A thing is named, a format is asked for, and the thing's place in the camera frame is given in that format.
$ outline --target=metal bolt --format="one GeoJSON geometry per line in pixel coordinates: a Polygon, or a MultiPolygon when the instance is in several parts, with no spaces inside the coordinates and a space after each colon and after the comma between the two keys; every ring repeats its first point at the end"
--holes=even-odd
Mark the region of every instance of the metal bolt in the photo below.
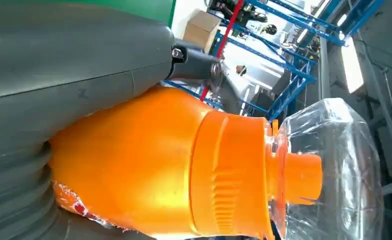
{"type": "Polygon", "coordinates": [[[174,48],[172,49],[172,57],[175,59],[182,59],[183,58],[183,52],[178,49],[178,48],[174,48]]]}
{"type": "Polygon", "coordinates": [[[211,73],[212,75],[216,76],[221,72],[221,66],[219,63],[213,63],[211,66],[211,73]]]}

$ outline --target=light fixture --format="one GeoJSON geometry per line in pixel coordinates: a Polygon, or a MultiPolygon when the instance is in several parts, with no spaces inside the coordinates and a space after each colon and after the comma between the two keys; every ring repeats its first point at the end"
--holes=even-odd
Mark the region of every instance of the light fixture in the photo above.
{"type": "Polygon", "coordinates": [[[337,21],[337,26],[338,26],[338,27],[340,27],[340,26],[342,25],[342,23],[346,20],[346,17],[347,17],[346,14],[343,14],[343,15],[340,17],[339,21],[337,21]]]}
{"type": "MultiPolygon", "coordinates": [[[[326,8],[327,4],[329,4],[330,0],[324,0],[321,4],[321,6],[318,8],[318,11],[314,14],[314,17],[318,18],[321,13],[323,13],[324,9],[326,8]]],[[[305,35],[308,33],[307,29],[304,29],[302,33],[299,35],[297,38],[296,42],[300,43],[302,39],[305,37],[305,35]]]]}
{"type": "Polygon", "coordinates": [[[249,91],[250,91],[250,90],[251,90],[251,89],[248,87],[248,88],[246,89],[246,93],[244,94],[243,103],[241,104],[240,116],[243,115],[243,109],[245,109],[245,105],[246,105],[245,102],[248,100],[249,91]]]}
{"type": "Polygon", "coordinates": [[[260,91],[260,86],[257,84],[255,86],[255,94],[257,94],[260,91]]]}
{"type": "Polygon", "coordinates": [[[347,38],[346,44],[347,46],[341,47],[341,53],[344,74],[346,76],[346,85],[349,93],[351,94],[364,84],[364,78],[352,37],[347,38]]]}

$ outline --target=blue steel beam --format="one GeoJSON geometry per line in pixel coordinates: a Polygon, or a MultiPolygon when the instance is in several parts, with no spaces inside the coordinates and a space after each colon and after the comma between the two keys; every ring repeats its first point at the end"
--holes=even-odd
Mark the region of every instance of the blue steel beam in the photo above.
{"type": "MultiPolygon", "coordinates": [[[[296,64],[298,64],[298,60],[295,59],[295,57],[294,57],[291,61],[292,61],[293,64],[295,64],[295,62],[296,62],[296,64]]],[[[294,78],[293,78],[293,73],[291,72],[291,73],[290,73],[289,80],[292,81],[293,79],[294,79],[294,78]]],[[[289,106],[292,105],[292,103],[293,103],[294,101],[295,101],[295,100],[289,102],[289,104],[283,108],[283,111],[286,113],[286,116],[284,116],[284,118],[287,118],[287,117],[289,116],[289,106]]]]}
{"type": "Polygon", "coordinates": [[[285,2],[283,2],[281,0],[269,0],[269,2],[272,2],[272,3],[275,3],[277,5],[280,5],[283,8],[286,8],[286,9],[288,9],[288,10],[294,12],[294,13],[297,13],[297,14],[301,15],[302,17],[296,17],[296,18],[300,19],[301,21],[303,20],[303,21],[306,21],[306,22],[313,22],[314,24],[322,25],[322,26],[324,26],[326,28],[329,28],[329,29],[331,29],[333,31],[337,31],[337,32],[339,31],[339,27],[338,26],[336,26],[334,24],[331,24],[329,22],[326,22],[323,19],[317,18],[317,17],[315,17],[315,16],[313,16],[311,14],[307,14],[304,11],[302,11],[301,9],[299,9],[297,7],[294,7],[294,6],[290,5],[290,4],[287,4],[287,3],[285,3],[285,2]]]}
{"type": "MultiPolygon", "coordinates": [[[[294,66],[299,68],[300,62],[298,62],[298,60],[294,58],[293,62],[295,62],[295,61],[296,61],[296,64],[294,64],[294,66]]],[[[304,69],[306,69],[306,74],[311,75],[311,63],[310,62],[306,63],[306,65],[304,65],[302,67],[301,71],[303,71],[304,69]]],[[[284,108],[283,111],[285,113],[287,113],[286,117],[290,116],[296,112],[297,98],[298,98],[298,96],[296,95],[296,97],[288,104],[287,111],[286,111],[286,108],[284,108]]]]}
{"type": "Polygon", "coordinates": [[[251,52],[251,53],[253,53],[253,54],[255,54],[255,55],[257,55],[257,56],[259,56],[259,57],[261,57],[261,58],[263,58],[263,59],[265,59],[265,60],[267,60],[267,61],[270,61],[270,62],[274,63],[275,65],[277,65],[277,66],[279,66],[279,67],[282,67],[282,68],[284,68],[284,69],[287,69],[287,70],[289,70],[290,72],[292,72],[292,73],[294,73],[294,74],[296,74],[296,75],[299,75],[299,76],[301,76],[301,77],[303,77],[303,78],[306,78],[306,79],[309,79],[309,80],[311,80],[311,81],[314,81],[314,80],[315,80],[314,77],[312,77],[312,76],[306,74],[306,73],[303,72],[303,71],[300,71],[299,69],[297,69],[296,67],[294,67],[294,66],[291,65],[291,64],[286,64],[286,63],[279,62],[279,61],[277,61],[277,60],[275,60],[275,59],[273,59],[273,58],[271,58],[271,57],[269,57],[269,56],[266,56],[266,55],[260,53],[259,51],[256,51],[255,49],[250,48],[250,47],[244,45],[243,43],[240,43],[240,42],[238,42],[238,41],[236,41],[236,40],[234,40],[234,39],[228,38],[227,41],[228,41],[229,43],[232,43],[232,44],[234,44],[234,45],[236,45],[236,46],[238,46],[238,47],[241,47],[242,49],[247,50],[247,51],[249,51],[249,52],[251,52]]]}
{"type": "MultiPolygon", "coordinates": [[[[347,0],[330,0],[329,3],[325,6],[324,10],[320,12],[318,18],[325,21],[330,16],[330,14],[332,14],[333,10],[343,1],[347,0]]],[[[314,36],[314,34],[308,32],[302,41],[300,41],[299,46],[301,48],[305,48],[313,40],[314,36]]]]}
{"type": "MultiPolygon", "coordinates": [[[[226,20],[226,19],[224,19],[224,18],[221,18],[221,17],[219,17],[219,18],[221,19],[221,21],[222,21],[222,23],[223,23],[224,25],[228,25],[228,22],[229,22],[228,20],[226,20]]],[[[233,29],[237,29],[237,30],[239,30],[239,31],[241,31],[241,32],[244,32],[244,33],[248,34],[249,36],[251,36],[251,37],[253,37],[253,38],[255,38],[255,39],[261,41],[262,43],[264,43],[265,45],[267,45],[267,47],[269,47],[270,49],[271,49],[271,47],[276,48],[276,49],[280,49],[280,48],[281,48],[280,45],[278,45],[278,44],[276,44],[275,42],[269,41],[269,40],[267,40],[267,39],[265,39],[265,38],[259,36],[258,34],[256,34],[256,33],[252,32],[252,31],[250,31],[250,30],[247,29],[246,27],[240,26],[240,25],[238,25],[238,24],[234,24],[234,25],[233,25],[233,29]]],[[[283,52],[285,52],[285,53],[288,53],[288,54],[294,56],[294,57],[300,58],[301,60],[304,60],[304,61],[306,61],[306,62],[311,62],[312,64],[316,64],[316,62],[315,62],[314,60],[311,60],[311,59],[309,59],[309,58],[307,58],[307,57],[305,57],[305,56],[303,56],[303,55],[300,55],[300,54],[298,54],[298,53],[296,53],[296,52],[294,52],[294,51],[291,51],[291,50],[286,49],[286,48],[282,48],[281,50],[282,50],[283,52]]]]}
{"type": "Polygon", "coordinates": [[[345,28],[342,28],[343,33],[345,34],[345,39],[347,39],[348,37],[350,37],[354,33],[356,33],[358,31],[358,29],[360,29],[366,23],[366,21],[368,19],[370,19],[370,17],[380,8],[380,6],[384,2],[384,0],[375,0],[372,4],[370,4],[367,7],[367,9],[365,11],[362,11],[359,7],[358,11],[360,11],[360,13],[355,12],[355,8],[358,5],[364,6],[365,4],[363,4],[362,2],[365,2],[365,1],[368,1],[368,0],[360,0],[349,12],[349,14],[352,14],[352,15],[357,14],[358,16],[360,16],[360,18],[357,18],[356,21],[353,22],[353,24],[349,24],[348,26],[345,25],[345,28]]]}
{"type": "Polygon", "coordinates": [[[345,21],[342,22],[342,24],[340,25],[343,32],[345,32],[345,30],[349,29],[349,26],[353,25],[360,18],[360,16],[363,14],[364,10],[372,2],[373,2],[373,0],[359,0],[356,2],[356,4],[353,6],[353,8],[346,14],[345,21]]]}
{"type": "Polygon", "coordinates": [[[279,52],[274,47],[272,47],[268,42],[265,42],[263,40],[264,39],[260,39],[260,41],[264,43],[267,48],[269,48],[273,53],[275,53],[281,60],[283,60],[288,65],[293,65],[283,55],[279,54],[279,52]]]}
{"type": "Polygon", "coordinates": [[[268,110],[268,121],[272,122],[276,119],[280,113],[283,112],[285,107],[299,95],[309,82],[312,81],[313,80],[311,79],[295,76],[268,110]]]}
{"type": "Polygon", "coordinates": [[[319,35],[319,36],[321,36],[321,37],[323,37],[323,38],[325,38],[335,44],[338,44],[340,46],[343,46],[345,44],[345,42],[340,40],[337,36],[335,36],[333,34],[328,34],[326,32],[319,30],[319,29],[316,29],[315,27],[309,25],[308,23],[306,23],[304,21],[301,21],[291,15],[284,14],[281,11],[278,11],[270,6],[267,6],[257,0],[246,0],[246,2],[254,5],[257,8],[263,9],[273,15],[276,15],[277,17],[282,18],[292,24],[295,24],[296,26],[307,29],[309,32],[315,33],[315,34],[317,34],[317,35],[319,35]]]}

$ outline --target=red pipe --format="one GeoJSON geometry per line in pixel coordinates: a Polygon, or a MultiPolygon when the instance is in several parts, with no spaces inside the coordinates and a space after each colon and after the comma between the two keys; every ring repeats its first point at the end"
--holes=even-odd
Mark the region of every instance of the red pipe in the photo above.
{"type": "MultiPolygon", "coordinates": [[[[225,31],[224,37],[221,39],[221,43],[219,44],[218,52],[216,53],[216,58],[219,59],[221,53],[223,52],[224,47],[226,46],[227,38],[229,38],[230,30],[236,22],[237,15],[239,14],[240,8],[243,5],[244,0],[238,0],[238,3],[234,7],[233,15],[230,18],[230,22],[228,23],[227,30],[225,31]]],[[[200,95],[200,100],[203,102],[205,97],[208,94],[208,88],[205,86],[202,94],[200,95]]]]}

